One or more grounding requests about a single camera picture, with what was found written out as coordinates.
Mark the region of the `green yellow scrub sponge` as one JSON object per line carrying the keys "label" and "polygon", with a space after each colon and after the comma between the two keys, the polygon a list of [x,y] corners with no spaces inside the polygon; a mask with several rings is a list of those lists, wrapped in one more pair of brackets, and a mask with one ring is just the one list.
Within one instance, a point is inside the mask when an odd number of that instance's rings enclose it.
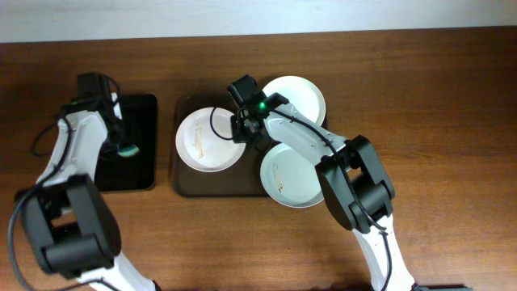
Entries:
{"label": "green yellow scrub sponge", "polygon": [[131,158],[140,153],[140,149],[136,145],[128,145],[117,150],[117,154],[122,158]]}

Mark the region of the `white plate bottom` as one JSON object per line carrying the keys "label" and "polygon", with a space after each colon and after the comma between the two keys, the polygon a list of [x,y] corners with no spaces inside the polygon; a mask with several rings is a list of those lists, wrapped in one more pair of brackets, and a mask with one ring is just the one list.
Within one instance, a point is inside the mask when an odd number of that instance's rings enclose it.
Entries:
{"label": "white plate bottom", "polygon": [[283,143],[266,153],[259,173],[266,193],[281,205],[303,209],[323,201],[314,166]]}

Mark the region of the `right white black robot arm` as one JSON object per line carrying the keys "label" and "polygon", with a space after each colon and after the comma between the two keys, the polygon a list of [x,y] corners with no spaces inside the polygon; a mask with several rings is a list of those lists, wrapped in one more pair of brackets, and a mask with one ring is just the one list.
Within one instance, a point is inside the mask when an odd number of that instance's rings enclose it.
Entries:
{"label": "right white black robot arm", "polygon": [[265,129],[273,140],[295,150],[315,168],[324,201],[333,218],[356,237],[375,290],[412,290],[416,286],[401,255],[393,228],[394,187],[372,143],[350,140],[306,118],[287,98],[263,92],[231,94],[237,113],[231,118],[237,143],[252,130]]}

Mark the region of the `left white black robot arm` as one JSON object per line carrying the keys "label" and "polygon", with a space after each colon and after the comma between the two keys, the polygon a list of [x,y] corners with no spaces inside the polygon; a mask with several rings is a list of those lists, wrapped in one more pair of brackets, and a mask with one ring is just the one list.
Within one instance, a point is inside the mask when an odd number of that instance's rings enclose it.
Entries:
{"label": "left white black robot arm", "polygon": [[15,258],[14,230],[20,222],[40,268],[96,290],[157,290],[121,250],[116,219],[94,183],[109,134],[122,133],[118,103],[100,107],[65,105],[58,138],[44,173],[18,193],[7,231],[11,265],[19,283],[31,289]]}

